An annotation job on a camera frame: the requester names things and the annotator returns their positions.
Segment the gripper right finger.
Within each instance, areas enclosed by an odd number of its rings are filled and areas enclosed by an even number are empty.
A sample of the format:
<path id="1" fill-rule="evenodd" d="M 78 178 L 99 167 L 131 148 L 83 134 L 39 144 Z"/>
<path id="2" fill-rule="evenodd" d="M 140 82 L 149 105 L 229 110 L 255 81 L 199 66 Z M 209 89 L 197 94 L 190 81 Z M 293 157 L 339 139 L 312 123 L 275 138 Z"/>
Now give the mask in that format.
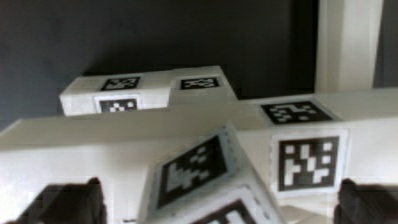
<path id="1" fill-rule="evenodd" d="M 334 224 L 398 224 L 398 185 L 341 181 Z"/>

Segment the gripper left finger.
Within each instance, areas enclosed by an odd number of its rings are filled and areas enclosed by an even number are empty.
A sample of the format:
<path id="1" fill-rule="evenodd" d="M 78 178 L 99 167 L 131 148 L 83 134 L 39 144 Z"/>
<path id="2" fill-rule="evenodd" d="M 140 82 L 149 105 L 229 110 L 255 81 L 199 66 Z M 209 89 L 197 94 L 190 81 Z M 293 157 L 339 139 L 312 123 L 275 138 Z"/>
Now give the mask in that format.
<path id="1" fill-rule="evenodd" d="M 85 183 L 51 184 L 14 224 L 106 224 L 106 205 L 97 178 Z"/>

